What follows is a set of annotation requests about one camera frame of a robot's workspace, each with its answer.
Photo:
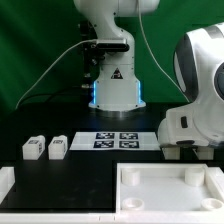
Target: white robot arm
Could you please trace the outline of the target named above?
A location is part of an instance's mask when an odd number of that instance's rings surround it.
[[[224,24],[187,33],[174,58],[183,93],[193,103],[168,110],[158,131],[167,146],[224,146]]]
[[[160,0],[139,0],[142,13],[154,11]],[[113,48],[105,55],[100,75],[94,83],[94,99],[89,107],[105,115],[126,116],[127,112],[145,107],[141,84],[135,77],[135,41],[133,36],[115,24],[115,17],[138,15],[138,0],[74,0],[76,8],[93,25],[96,47]]]

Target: robot logo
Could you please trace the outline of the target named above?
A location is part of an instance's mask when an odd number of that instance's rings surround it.
[[[123,79],[120,70],[117,68],[112,75],[111,79]]]

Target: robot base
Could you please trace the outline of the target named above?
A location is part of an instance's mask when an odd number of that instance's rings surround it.
[[[125,119],[143,114],[146,111],[145,107],[140,107],[130,111],[103,111],[97,108],[89,108],[90,112],[101,117]]]

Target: white plastic base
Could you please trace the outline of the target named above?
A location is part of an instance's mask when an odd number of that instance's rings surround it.
[[[205,171],[203,186],[185,183],[185,171],[189,168]],[[140,172],[140,176],[133,175],[134,179],[140,178],[137,185],[123,185],[123,169]],[[224,174],[219,168],[203,164],[118,164],[116,213],[9,213],[0,214],[0,224],[223,224],[223,202]]]
[[[15,183],[14,168],[3,167],[0,170],[0,204],[7,196],[14,183]]]

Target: white block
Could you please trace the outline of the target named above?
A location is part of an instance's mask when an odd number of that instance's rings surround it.
[[[213,160],[214,149],[209,147],[198,147],[196,154],[199,160]]]
[[[54,137],[48,146],[50,160],[62,160],[68,150],[68,139],[66,136],[61,135]]]
[[[45,137],[40,135],[31,137],[25,145],[23,145],[24,160],[38,160],[45,150]]]
[[[163,148],[162,150],[166,160],[180,160],[180,147]]]
[[[3,167],[0,170],[0,204],[9,193],[15,183],[15,174],[13,167]]]

